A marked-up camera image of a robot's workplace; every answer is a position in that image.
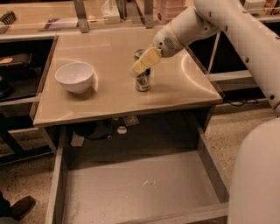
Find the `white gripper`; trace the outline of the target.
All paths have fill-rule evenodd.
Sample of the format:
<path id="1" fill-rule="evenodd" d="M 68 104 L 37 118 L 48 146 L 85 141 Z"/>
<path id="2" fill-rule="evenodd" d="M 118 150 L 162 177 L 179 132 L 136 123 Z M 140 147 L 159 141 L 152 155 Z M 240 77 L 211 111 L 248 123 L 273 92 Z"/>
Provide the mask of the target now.
<path id="1" fill-rule="evenodd" d="M 155 35 L 152 45 L 147 48 L 137 59 L 129 74 L 132 77 L 144 73 L 147 69 L 155 66 L 161 58 L 169 58 L 182 51 L 185 46 L 182 42 L 184 29 L 182 25 L 169 23 Z"/>

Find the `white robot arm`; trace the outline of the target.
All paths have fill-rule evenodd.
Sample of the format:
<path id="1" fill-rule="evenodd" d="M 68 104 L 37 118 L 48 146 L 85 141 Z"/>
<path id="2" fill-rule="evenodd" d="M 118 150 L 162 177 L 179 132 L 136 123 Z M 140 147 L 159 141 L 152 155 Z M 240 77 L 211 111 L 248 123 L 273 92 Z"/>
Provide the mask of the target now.
<path id="1" fill-rule="evenodd" d="M 157 32 L 129 73 L 136 77 L 192 42 L 224 32 L 258 87 L 280 113 L 280 38 L 239 0 L 193 0 Z M 238 150 L 228 224 L 280 224 L 280 118 L 253 129 Z"/>

